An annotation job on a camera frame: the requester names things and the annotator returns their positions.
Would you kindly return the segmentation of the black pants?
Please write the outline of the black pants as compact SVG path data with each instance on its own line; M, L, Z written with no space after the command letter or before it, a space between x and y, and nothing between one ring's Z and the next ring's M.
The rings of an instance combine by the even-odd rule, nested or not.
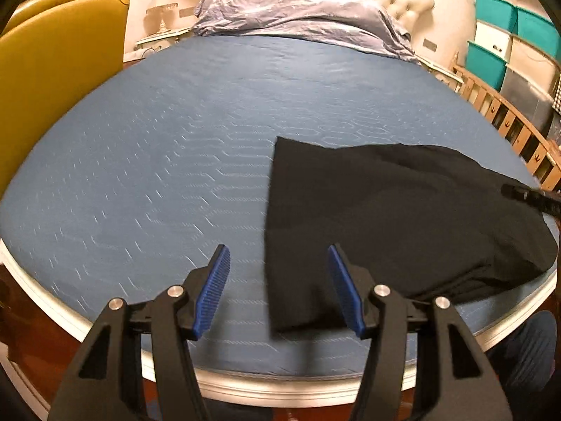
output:
M441 146L275 144L264 232L275 332L344 324L327 253L339 244L409 299L486 299L539 278L558 247L509 178Z

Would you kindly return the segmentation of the white table lamp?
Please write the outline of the white table lamp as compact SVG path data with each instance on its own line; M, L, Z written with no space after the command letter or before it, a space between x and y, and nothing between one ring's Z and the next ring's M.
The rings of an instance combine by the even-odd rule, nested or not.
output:
M169 32L178 7L176 0L150 0L143 19L146 33L154 35Z

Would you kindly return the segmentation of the lavender crumpled duvet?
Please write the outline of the lavender crumpled duvet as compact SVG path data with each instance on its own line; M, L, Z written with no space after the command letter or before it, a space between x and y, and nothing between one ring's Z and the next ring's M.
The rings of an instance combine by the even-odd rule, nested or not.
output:
M409 32L374 0L201 0L195 35L278 36L416 64Z

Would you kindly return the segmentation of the clear storage bin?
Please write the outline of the clear storage bin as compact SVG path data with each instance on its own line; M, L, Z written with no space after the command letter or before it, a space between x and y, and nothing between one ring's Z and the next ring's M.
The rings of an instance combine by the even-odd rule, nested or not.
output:
M553 94L560 67L549 55L513 37L500 94L547 136L553 121Z

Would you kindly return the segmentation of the person's leg in jeans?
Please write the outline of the person's leg in jeans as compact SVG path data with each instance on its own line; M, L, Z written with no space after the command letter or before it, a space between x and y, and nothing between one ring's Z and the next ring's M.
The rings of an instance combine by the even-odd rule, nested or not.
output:
M556 320L551 312L541 311L486 351L510 403L546 387L553 376L556 342Z

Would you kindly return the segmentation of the lower teal storage bin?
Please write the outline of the lower teal storage bin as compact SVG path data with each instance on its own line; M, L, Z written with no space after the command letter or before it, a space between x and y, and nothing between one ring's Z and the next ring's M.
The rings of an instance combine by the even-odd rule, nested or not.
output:
M507 62L475 42L468 42L465 67L490 87L499 91L507 69Z

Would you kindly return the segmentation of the teal storage bin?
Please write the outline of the teal storage bin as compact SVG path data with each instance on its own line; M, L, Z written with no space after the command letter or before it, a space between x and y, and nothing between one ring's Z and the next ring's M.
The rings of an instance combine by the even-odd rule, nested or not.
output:
M475 19L515 33L517 29L517 6L506 0L474 0Z
M543 16L518 7L516 34L556 60L560 60L560 34L555 25Z
M490 87L499 91L507 69L507 62L475 42L468 42L465 67Z

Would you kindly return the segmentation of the wooden crib rail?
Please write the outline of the wooden crib rail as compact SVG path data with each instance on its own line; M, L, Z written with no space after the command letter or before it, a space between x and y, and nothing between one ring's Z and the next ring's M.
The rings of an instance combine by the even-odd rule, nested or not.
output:
M548 141L512 103L498 91L457 64L450 62L453 74L462 81L457 93L469 102L512 147L530 174L549 192L560 192L560 149Z

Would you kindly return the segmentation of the white nightstand left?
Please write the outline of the white nightstand left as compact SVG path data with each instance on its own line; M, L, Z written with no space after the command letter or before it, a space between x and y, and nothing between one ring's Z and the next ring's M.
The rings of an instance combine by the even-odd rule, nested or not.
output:
M169 32L147 36L134 45L130 52L124 54L124 62L134 63L163 49L169 48L192 35L192 28L178 28Z

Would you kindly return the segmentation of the blue quilted mattress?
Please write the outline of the blue quilted mattress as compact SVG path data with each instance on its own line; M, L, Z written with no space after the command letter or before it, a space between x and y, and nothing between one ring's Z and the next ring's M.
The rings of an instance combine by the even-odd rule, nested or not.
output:
M31 150L1 201L9 253L89 321L153 299L231 252L212 327L191 349L213 373L355 376L367 346L343 324L275 332L264 232L278 139L326 148L441 146L533 184L479 113L412 63L265 36L190 38L117 74ZM480 330L553 270L457 303Z

